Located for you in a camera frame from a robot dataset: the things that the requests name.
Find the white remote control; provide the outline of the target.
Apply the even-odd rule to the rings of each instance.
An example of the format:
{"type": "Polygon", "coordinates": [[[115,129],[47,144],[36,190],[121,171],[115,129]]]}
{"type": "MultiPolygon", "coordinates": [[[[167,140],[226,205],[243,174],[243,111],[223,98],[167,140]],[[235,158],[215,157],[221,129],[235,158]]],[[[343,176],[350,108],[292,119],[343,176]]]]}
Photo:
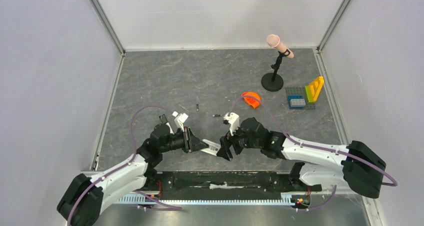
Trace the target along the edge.
{"type": "Polygon", "coordinates": [[[217,156],[218,151],[221,149],[221,145],[219,143],[207,139],[202,139],[202,141],[207,144],[207,148],[203,148],[200,151],[213,156],[217,156]]]}

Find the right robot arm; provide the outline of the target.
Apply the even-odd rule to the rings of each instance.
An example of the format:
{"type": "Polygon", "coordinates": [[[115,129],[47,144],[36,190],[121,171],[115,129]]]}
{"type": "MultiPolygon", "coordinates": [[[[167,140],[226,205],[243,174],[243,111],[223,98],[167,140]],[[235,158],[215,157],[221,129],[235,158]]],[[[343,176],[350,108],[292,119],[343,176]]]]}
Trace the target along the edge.
{"type": "Polygon", "coordinates": [[[377,199],[383,186],[386,163],[365,143],[325,144],[303,140],[266,129],[254,117],[242,122],[226,117],[229,131],[220,138],[216,156],[231,161],[232,150],[259,149],[271,159],[298,161],[289,175],[295,190],[306,186],[331,185],[349,187],[367,198],[377,199]]]}

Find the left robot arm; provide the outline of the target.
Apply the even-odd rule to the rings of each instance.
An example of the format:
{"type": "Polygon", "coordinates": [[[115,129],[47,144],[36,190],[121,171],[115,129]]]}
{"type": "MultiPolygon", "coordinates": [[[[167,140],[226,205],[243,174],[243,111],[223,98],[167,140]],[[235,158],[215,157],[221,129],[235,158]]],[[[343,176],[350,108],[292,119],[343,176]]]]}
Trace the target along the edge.
{"type": "Polygon", "coordinates": [[[101,213],[124,195],[157,184],[155,167],[163,153],[183,150],[192,153],[209,146],[197,138],[189,127],[175,132],[167,124],[158,124],[135,153],[108,170],[73,178],[56,210],[69,226],[92,226],[101,213]]]}

